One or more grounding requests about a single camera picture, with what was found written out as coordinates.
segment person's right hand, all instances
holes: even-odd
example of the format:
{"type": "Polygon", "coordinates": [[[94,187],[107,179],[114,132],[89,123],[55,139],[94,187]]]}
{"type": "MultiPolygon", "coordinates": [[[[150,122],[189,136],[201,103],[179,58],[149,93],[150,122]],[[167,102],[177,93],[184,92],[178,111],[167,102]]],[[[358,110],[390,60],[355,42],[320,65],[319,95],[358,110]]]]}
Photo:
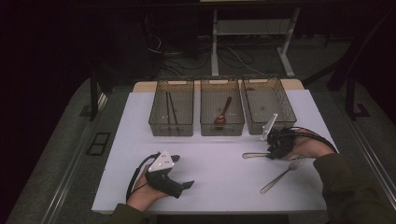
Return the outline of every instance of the person's right hand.
{"type": "MultiPolygon", "coordinates": [[[[296,130],[298,133],[310,133],[306,129],[298,129],[296,130]]],[[[284,159],[289,159],[292,156],[300,155],[305,158],[319,158],[327,154],[334,153],[334,151],[328,147],[326,144],[312,139],[310,137],[296,137],[295,146],[293,150],[285,156],[284,159]]]]}

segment person's left hand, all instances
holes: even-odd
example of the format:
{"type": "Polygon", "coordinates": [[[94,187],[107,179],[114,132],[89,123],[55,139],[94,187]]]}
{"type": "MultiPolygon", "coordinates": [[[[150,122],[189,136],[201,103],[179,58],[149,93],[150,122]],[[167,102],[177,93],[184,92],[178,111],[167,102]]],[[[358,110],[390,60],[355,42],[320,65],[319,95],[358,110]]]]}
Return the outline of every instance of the person's left hand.
{"type": "Polygon", "coordinates": [[[128,201],[126,202],[126,204],[128,204],[129,206],[141,212],[145,212],[157,200],[168,196],[162,191],[156,190],[147,184],[145,174],[148,168],[149,165],[146,165],[142,174],[139,176],[139,178],[137,178],[133,189],[135,190],[135,192],[129,197],[128,201]]]}

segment hand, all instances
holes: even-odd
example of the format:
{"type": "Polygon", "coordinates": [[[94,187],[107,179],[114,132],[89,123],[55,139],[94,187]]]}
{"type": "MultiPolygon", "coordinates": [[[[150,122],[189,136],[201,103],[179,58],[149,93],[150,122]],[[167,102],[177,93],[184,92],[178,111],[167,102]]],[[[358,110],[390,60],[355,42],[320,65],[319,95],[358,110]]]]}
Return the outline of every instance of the hand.
{"type": "MultiPolygon", "coordinates": [[[[296,130],[298,133],[311,133],[306,129],[296,130]]],[[[334,153],[334,151],[326,144],[310,137],[296,137],[295,146],[293,150],[286,155],[284,159],[289,159],[292,156],[300,155],[305,158],[319,158],[327,154],[334,153]]]]}
{"type": "Polygon", "coordinates": [[[129,206],[141,212],[145,212],[157,200],[168,196],[162,191],[156,190],[147,184],[145,174],[148,168],[149,165],[146,165],[142,174],[139,176],[139,178],[137,178],[133,189],[136,191],[129,197],[128,201],[126,202],[126,204],[128,204],[129,206]]]}

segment floor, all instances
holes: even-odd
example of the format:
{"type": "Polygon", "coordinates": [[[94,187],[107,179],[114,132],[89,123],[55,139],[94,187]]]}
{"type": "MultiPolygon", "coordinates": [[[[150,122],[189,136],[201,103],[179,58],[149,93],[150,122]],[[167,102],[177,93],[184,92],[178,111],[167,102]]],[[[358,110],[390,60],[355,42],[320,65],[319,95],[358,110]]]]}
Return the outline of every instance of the floor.
{"type": "MultiPolygon", "coordinates": [[[[205,44],[207,37],[200,38],[203,45],[199,57],[186,58],[176,49],[169,49],[167,59],[160,62],[163,69],[158,76],[210,76],[210,51],[205,44]]],[[[260,72],[286,78],[276,53],[281,42],[282,38],[268,36],[239,40],[224,38],[219,41],[219,73],[241,76],[260,72]]],[[[349,46],[348,42],[336,42],[325,47],[324,42],[323,36],[292,39],[288,57],[295,78],[304,80],[314,75],[337,61],[349,46]]],[[[396,151],[391,150],[396,146],[395,126],[360,85],[356,89],[355,100],[366,107],[370,117],[351,121],[344,110],[345,88],[337,92],[328,91],[326,84],[330,77],[331,74],[322,77],[305,88],[311,91],[340,153],[352,168],[377,182],[382,187],[384,202],[395,208],[392,195],[396,190],[393,185],[396,183],[396,164],[392,159],[396,158],[396,151]],[[381,165],[373,161],[370,149],[381,165]],[[384,173],[377,171],[381,166],[388,177],[384,178],[384,173]]],[[[121,86],[103,95],[99,114],[90,121],[87,111],[90,104],[89,80],[82,83],[64,111],[8,223],[100,223],[108,219],[92,212],[91,207],[131,90],[130,86],[121,86]],[[105,152],[102,156],[86,155],[96,133],[110,133],[105,152]]],[[[256,218],[260,223],[283,223],[263,216],[256,218]]],[[[287,220],[290,224],[309,224],[325,223],[328,219],[326,212],[317,212],[288,214],[287,220]]]]}

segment gray carpet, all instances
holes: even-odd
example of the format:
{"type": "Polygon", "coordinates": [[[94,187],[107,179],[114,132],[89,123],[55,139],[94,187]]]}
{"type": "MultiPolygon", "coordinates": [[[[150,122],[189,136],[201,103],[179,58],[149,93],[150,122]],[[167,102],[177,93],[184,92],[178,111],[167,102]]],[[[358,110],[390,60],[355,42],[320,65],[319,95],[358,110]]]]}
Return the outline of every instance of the gray carpet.
{"type": "MultiPolygon", "coordinates": [[[[285,78],[276,54],[276,47],[279,43],[280,40],[273,40],[258,46],[239,47],[234,51],[245,60],[254,58],[254,62],[251,61],[248,64],[254,70],[279,74],[279,77],[285,78]]],[[[348,47],[348,43],[333,43],[328,47],[324,47],[323,43],[322,37],[292,40],[288,56],[296,78],[305,79],[332,64],[343,55],[348,47]]],[[[233,53],[228,49],[223,49],[221,53],[228,56],[228,58],[223,58],[224,61],[219,60],[221,75],[240,76],[255,73],[235,58],[230,60],[233,53]]],[[[173,59],[172,62],[168,61],[166,64],[174,66],[185,76],[210,76],[210,64],[205,63],[208,54],[205,52],[198,59],[173,59]]],[[[175,71],[162,70],[160,72],[160,76],[174,75],[175,71]]],[[[377,182],[376,175],[362,154],[360,142],[355,137],[344,111],[344,90],[328,92],[325,87],[330,75],[306,88],[311,91],[341,154],[354,169],[377,182]]],[[[107,216],[92,212],[91,207],[123,107],[131,90],[131,87],[116,88],[107,96],[106,105],[96,120],[89,121],[89,118],[80,116],[85,106],[90,104],[89,82],[81,85],[64,111],[8,223],[40,223],[43,218],[45,222],[52,223],[103,223],[108,219],[107,216]],[[85,152],[96,133],[110,133],[105,153],[102,156],[86,155],[85,152]],[[58,207],[51,206],[51,199],[54,197],[57,199],[55,202],[59,203],[58,207]]],[[[384,116],[378,105],[361,86],[357,88],[356,101],[364,104],[371,115],[369,118],[359,118],[356,123],[364,132],[370,145],[374,146],[375,153],[386,167],[390,177],[396,181],[394,180],[395,163],[392,162],[392,158],[396,158],[396,150],[393,150],[396,146],[395,126],[384,116]]],[[[385,192],[382,192],[382,196],[388,203],[385,192]]],[[[265,217],[255,218],[264,223],[265,217]]],[[[325,223],[327,214],[325,212],[289,214],[288,218],[290,224],[325,223]]]]}

